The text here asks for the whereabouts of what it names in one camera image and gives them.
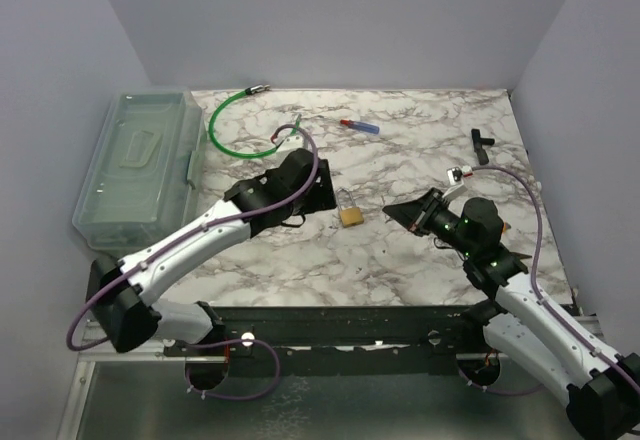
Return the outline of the brass padlock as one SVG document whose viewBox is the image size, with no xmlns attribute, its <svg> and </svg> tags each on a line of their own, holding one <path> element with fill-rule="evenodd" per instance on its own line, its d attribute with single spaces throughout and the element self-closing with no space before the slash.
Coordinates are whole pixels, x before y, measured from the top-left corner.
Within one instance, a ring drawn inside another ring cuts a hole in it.
<svg viewBox="0 0 640 440">
<path fill-rule="evenodd" d="M 341 224 L 344 228 L 359 226 L 364 223 L 361 209 L 356 205 L 352 193 L 345 189 L 336 190 L 336 203 Z"/>
</svg>

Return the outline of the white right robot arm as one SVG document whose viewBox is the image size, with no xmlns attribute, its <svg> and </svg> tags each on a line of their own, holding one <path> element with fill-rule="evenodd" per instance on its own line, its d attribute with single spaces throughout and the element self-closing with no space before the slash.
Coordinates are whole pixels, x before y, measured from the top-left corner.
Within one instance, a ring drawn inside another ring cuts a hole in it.
<svg viewBox="0 0 640 440">
<path fill-rule="evenodd" d="M 585 439 L 618 439 L 638 427 L 638 355 L 617 352 L 537 286 L 503 245 L 492 201 L 471 198 L 456 215 L 432 188 L 383 211 L 412 234 L 432 234 L 463 255 L 467 279 L 488 298 L 481 317 L 460 327 L 467 349 L 506 354 L 554 395 Z"/>
</svg>

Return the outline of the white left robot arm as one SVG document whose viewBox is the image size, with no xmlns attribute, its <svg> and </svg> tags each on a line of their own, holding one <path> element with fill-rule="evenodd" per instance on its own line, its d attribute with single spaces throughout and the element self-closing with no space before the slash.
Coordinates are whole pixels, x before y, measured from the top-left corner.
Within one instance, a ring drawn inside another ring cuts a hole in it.
<svg viewBox="0 0 640 440">
<path fill-rule="evenodd" d="M 335 206 L 328 161 L 293 150 L 278 167 L 235 183 L 204 214 L 156 244 L 121 259 L 98 256 L 87 288 L 91 314 L 119 353 L 162 339 L 212 354 L 224 334 L 213 308 L 203 301 L 168 301 L 164 293 L 224 250 L 284 226 L 292 216 Z"/>
</svg>

